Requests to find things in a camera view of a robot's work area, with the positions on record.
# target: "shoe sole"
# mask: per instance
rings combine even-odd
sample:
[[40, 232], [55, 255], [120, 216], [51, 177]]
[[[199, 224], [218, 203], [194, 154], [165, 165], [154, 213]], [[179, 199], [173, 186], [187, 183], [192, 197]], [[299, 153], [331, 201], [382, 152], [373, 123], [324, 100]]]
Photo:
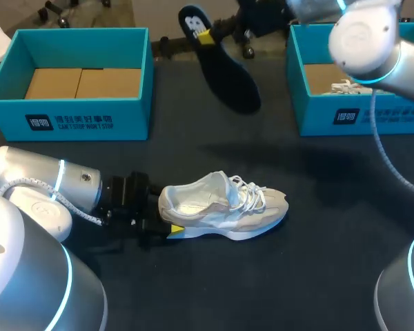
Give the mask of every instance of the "shoe sole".
[[274, 228], [277, 224], [279, 224], [282, 221], [282, 219], [284, 219], [284, 217], [281, 217], [277, 221], [274, 221], [264, 226], [263, 228], [248, 232], [235, 232], [217, 228], [186, 227], [184, 228], [184, 231], [181, 231], [180, 233], [177, 233], [173, 236], [169, 236], [168, 239], [189, 239], [204, 236], [205, 234], [220, 234], [233, 241], [247, 240], [269, 231], [270, 229]]
[[178, 14], [179, 24], [193, 47], [206, 82], [213, 94], [229, 108], [240, 114], [252, 114], [261, 108], [258, 87], [245, 69], [224, 49], [222, 43], [203, 46], [187, 26], [187, 17], [197, 17], [208, 30], [212, 23], [206, 13], [194, 5], [184, 6]]

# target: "sneaker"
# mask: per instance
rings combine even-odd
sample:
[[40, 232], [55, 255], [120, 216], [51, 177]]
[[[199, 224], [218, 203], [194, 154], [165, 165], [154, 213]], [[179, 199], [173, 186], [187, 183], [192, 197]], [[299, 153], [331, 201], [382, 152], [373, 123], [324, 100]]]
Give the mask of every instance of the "sneaker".
[[222, 171], [180, 186], [167, 186], [159, 196], [164, 221], [185, 228], [169, 238], [221, 234], [232, 240], [256, 237], [277, 225], [288, 210], [285, 194], [247, 184]]

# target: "shoelace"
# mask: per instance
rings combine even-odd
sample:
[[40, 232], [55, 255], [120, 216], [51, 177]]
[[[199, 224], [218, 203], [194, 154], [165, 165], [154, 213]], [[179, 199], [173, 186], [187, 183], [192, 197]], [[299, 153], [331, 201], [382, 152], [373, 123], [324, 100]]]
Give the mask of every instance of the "shoelace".
[[230, 209], [231, 212], [243, 208], [243, 212], [249, 212], [252, 210], [262, 210], [266, 206], [264, 192], [262, 190], [266, 187], [259, 187], [255, 183], [247, 184], [239, 176], [232, 176], [230, 180], [236, 185], [238, 192], [242, 190], [246, 191], [246, 198], [236, 207]]
[[[351, 83], [348, 79], [342, 79], [345, 83], [331, 84], [331, 92], [325, 94], [371, 94], [373, 89], [365, 88], [358, 83]], [[386, 93], [382, 90], [377, 90], [378, 93]]]

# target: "black table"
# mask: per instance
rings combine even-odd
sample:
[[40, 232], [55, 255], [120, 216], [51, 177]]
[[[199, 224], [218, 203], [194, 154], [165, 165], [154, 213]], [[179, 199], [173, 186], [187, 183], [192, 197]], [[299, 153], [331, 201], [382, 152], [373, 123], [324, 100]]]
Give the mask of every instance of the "black table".
[[[262, 95], [253, 116], [220, 104], [196, 63], [165, 62], [148, 141], [11, 143], [109, 174], [147, 172], [164, 185], [224, 170], [287, 194], [281, 225], [244, 242], [208, 237], [147, 251], [127, 239], [119, 254], [94, 254], [101, 235], [75, 219], [68, 247], [106, 289], [108, 331], [379, 330], [375, 282], [414, 237], [414, 195], [372, 137], [299, 137], [282, 61], [246, 65]], [[414, 136], [383, 140], [414, 181]]]

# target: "cardboard box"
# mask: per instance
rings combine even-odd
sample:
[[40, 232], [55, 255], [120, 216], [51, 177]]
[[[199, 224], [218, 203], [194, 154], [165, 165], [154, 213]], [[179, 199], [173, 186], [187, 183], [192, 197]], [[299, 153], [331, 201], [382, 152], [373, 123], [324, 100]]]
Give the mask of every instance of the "cardboard box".
[[[286, 74], [296, 122], [302, 136], [371, 134], [371, 94], [323, 94], [346, 75], [333, 64], [328, 38], [333, 24], [291, 26]], [[400, 23], [402, 38], [414, 43], [414, 23]], [[414, 133], [414, 102], [392, 93], [378, 94], [381, 134]]]
[[25, 99], [74, 99], [81, 69], [35, 69]]
[[137, 98], [141, 69], [85, 69], [76, 98]]
[[153, 57], [145, 28], [18, 30], [0, 65], [8, 141], [146, 140]]

